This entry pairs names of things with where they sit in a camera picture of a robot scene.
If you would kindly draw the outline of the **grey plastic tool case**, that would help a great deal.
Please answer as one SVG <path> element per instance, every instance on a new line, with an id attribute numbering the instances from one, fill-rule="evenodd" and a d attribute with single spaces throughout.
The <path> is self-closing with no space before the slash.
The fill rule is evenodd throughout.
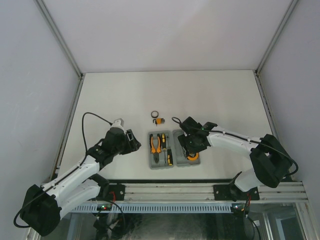
<path id="1" fill-rule="evenodd" d="M 164 160 L 164 153 L 162 151 L 161 147 L 161 153 L 159 154 L 159 163 L 156 164 L 153 160 L 153 155 L 151 154 L 150 150 L 150 142 L 149 142 L 149 136 L 150 134 L 153 134 L 154 137 L 157 137 L 157 135 L 160 135 L 161 140 L 161 134 L 164 133 L 166 136 L 166 161 Z M 147 140 L 148 140 L 148 159 L 149 159 L 149 167 L 152 170 L 160 170 L 160 169 L 169 169 L 173 168 L 174 166 L 177 167 L 191 167 L 191 166 L 198 166 L 201 163 L 201 159 L 199 159 L 195 162 L 191 162 L 187 160 L 187 156 L 185 155 L 185 151 L 183 150 L 182 146 L 179 143 L 178 136 L 184 134 L 182 130 L 176 129 L 173 131 L 169 130 L 163 130 L 163 131 L 154 131 L 149 132 L 147 134 Z M 172 157 L 173 157 L 173 165 L 169 166 L 167 163 L 167 150 L 172 150 Z"/>

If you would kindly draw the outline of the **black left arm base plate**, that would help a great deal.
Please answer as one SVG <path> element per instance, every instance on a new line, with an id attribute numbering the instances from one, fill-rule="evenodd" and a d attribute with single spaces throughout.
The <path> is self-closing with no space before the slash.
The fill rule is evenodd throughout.
<path id="1" fill-rule="evenodd" d="M 126 186 L 123 184 L 109 184 L 100 188 L 97 200 L 123 201 L 125 198 Z"/>

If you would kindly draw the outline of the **long black yellow screwdriver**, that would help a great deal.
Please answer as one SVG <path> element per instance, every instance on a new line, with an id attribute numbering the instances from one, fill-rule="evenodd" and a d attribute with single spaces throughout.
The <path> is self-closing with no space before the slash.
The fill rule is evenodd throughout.
<path id="1" fill-rule="evenodd" d="M 164 133 L 161 134 L 161 149 L 163 152 L 164 161 L 166 161 L 166 150 L 167 150 L 167 143 L 166 143 L 166 135 Z"/>

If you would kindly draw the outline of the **orange black pliers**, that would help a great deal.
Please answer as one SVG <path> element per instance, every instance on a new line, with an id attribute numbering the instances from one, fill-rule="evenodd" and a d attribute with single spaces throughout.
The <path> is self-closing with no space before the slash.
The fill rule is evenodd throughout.
<path id="1" fill-rule="evenodd" d="M 153 156 L 153 160 L 156 164 L 160 161 L 160 153 L 162 152 L 161 149 L 161 138 L 158 134 L 157 137 L 154 137 L 153 134 L 149 135 L 149 146 L 150 146 L 150 152 Z"/>

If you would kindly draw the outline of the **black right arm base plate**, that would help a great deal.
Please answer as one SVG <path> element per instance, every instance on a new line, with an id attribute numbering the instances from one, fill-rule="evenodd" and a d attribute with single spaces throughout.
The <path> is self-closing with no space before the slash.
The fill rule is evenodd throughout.
<path id="1" fill-rule="evenodd" d="M 213 194 L 216 201 L 245 201 L 249 196 L 251 196 L 251 200 L 253 201 L 260 200 L 257 187 L 243 192 L 235 185 L 215 184 L 213 185 Z"/>

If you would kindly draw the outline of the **short yellow black screwdriver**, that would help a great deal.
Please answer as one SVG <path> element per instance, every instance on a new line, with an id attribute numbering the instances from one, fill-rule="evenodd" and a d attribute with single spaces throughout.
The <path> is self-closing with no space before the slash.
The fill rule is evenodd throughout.
<path id="1" fill-rule="evenodd" d="M 172 154 L 172 150 L 170 148 L 167 150 L 167 164 L 169 166 L 173 165 L 173 154 Z"/>

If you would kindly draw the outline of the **orange tape measure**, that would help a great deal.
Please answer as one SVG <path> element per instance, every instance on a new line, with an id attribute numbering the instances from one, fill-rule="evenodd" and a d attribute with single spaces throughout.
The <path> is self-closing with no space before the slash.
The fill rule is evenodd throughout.
<path id="1" fill-rule="evenodd" d="M 187 158 L 187 160 L 188 161 L 190 161 L 190 162 L 195 162 L 195 161 L 197 161 L 198 159 L 199 159 L 199 153 L 197 152 L 197 153 L 195 153 L 195 154 L 189 154 L 186 158 Z"/>

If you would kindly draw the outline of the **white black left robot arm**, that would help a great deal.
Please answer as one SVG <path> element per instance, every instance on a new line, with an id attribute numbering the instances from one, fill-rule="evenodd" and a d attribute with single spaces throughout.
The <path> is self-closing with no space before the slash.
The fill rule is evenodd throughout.
<path id="1" fill-rule="evenodd" d="M 99 176 L 99 171 L 115 156 L 135 152 L 140 147 L 132 130 L 111 127 L 71 169 L 42 186 L 29 187 L 18 217 L 40 236 L 49 235 L 77 206 L 94 198 L 106 199 L 110 188 L 107 180 Z"/>

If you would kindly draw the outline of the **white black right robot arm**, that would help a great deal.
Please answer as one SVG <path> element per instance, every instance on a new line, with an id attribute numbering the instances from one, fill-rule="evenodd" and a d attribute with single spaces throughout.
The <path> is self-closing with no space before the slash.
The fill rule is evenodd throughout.
<path id="1" fill-rule="evenodd" d="M 271 134 L 250 137 L 230 132 L 213 122 L 201 124 L 190 116 L 184 121 L 177 117 L 172 120 L 184 132 L 177 139 L 186 157 L 195 157 L 207 148 L 215 147 L 231 150 L 251 162 L 250 169 L 237 173 L 227 185 L 227 196 L 234 202 L 262 185 L 277 188 L 285 177 L 292 175 L 291 167 L 295 167 L 295 173 L 299 169 L 296 161 Z"/>

